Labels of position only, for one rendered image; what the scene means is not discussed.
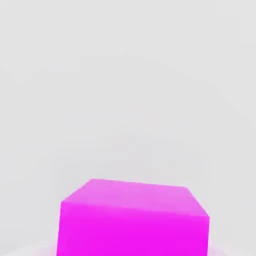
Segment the small magenta cube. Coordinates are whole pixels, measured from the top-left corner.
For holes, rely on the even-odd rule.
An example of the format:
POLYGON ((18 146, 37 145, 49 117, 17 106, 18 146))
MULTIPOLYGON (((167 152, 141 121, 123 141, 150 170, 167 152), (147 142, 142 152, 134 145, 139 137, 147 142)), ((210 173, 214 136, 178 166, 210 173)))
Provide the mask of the small magenta cube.
POLYGON ((186 187, 91 179, 60 204, 56 256, 208 256, 209 226, 186 187))

